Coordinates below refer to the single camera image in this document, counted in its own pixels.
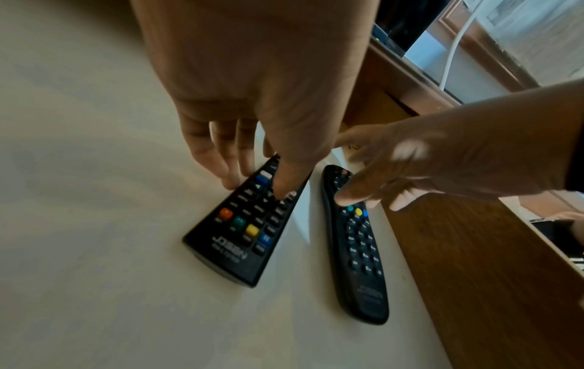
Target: red button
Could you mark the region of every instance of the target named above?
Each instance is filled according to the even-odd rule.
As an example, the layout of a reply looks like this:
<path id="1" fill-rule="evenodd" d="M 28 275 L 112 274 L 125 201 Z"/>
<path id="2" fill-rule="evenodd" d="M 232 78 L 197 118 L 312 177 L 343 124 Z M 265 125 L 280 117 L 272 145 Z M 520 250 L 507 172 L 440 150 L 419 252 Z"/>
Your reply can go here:
<path id="1" fill-rule="evenodd" d="M 224 207 L 223 209 L 221 209 L 221 211 L 219 212 L 219 218 L 223 219 L 223 220 L 229 220 L 229 218 L 231 218 L 233 216 L 233 212 L 229 209 L 227 209 L 226 207 Z"/>

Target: blue button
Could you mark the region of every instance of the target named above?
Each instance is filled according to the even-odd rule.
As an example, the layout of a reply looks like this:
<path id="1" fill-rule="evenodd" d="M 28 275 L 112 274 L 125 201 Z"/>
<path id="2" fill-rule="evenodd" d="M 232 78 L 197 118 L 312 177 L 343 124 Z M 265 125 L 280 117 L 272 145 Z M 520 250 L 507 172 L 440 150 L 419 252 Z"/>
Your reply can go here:
<path id="1" fill-rule="evenodd" d="M 269 182 L 269 179 L 267 179 L 267 178 L 266 178 L 266 177 L 264 177 L 264 176 L 255 176 L 255 181 L 256 181 L 256 182 L 259 182 L 259 183 L 261 183 L 261 184 L 268 184 L 268 182 Z"/>
<path id="2" fill-rule="evenodd" d="M 270 236 L 268 236 L 268 235 L 267 235 L 267 234 L 265 234 L 265 233 L 262 233 L 262 234 L 260 235 L 260 238 L 258 239 L 258 242 L 259 242 L 260 244 L 262 244 L 262 245 L 266 246 L 266 247 L 271 247 L 271 246 L 272 246 L 272 244 L 274 243 L 274 238 L 273 238 L 273 237 L 270 237 Z"/>

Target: remote control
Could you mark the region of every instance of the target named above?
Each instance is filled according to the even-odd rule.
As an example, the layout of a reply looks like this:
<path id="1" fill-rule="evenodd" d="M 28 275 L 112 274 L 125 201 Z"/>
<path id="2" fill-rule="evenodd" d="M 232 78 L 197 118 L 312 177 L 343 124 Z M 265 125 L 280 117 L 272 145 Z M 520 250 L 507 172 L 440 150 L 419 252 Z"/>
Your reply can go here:
<path id="1" fill-rule="evenodd" d="M 182 238 L 204 264 L 241 285 L 257 285 L 308 181 L 276 200 L 272 176 L 279 161 L 270 158 Z"/>
<path id="2" fill-rule="evenodd" d="M 334 200 L 351 175 L 336 165 L 328 165 L 322 172 L 328 254 L 336 296 L 350 316 L 382 325 L 389 318 L 388 294 L 365 202 L 340 207 Z"/>

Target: yellow button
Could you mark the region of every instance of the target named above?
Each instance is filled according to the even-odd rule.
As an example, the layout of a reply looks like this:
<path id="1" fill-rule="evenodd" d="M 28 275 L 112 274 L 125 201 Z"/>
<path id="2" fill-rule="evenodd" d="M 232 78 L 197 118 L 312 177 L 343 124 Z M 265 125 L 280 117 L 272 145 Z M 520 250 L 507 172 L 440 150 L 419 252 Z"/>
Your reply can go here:
<path id="1" fill-rule="evenodd" d="M 245 233 L 248 234 L 248 236 L 251 237 L 255 237 L 257 236 L 257 234 L 260 232 L 260 230 L 254 226 L 253 224 L 248 225 L 247 229 L 245 230 Z"/>

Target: tabletop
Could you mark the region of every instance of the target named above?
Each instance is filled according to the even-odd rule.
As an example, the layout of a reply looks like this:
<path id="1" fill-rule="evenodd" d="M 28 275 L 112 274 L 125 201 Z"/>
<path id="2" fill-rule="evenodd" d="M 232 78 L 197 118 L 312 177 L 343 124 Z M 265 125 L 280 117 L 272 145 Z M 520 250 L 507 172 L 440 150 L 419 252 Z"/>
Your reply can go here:
<path id="1" fill-rule="evenodd" d="M 228 191 L 190 157 L 135 30 L 69 3 L 0 4 L 0 367 L 450 368 L 381 209 L 389 321 L 341 311 L 318 190 L 340 151 L 256 288 L 182 246 Z"/>

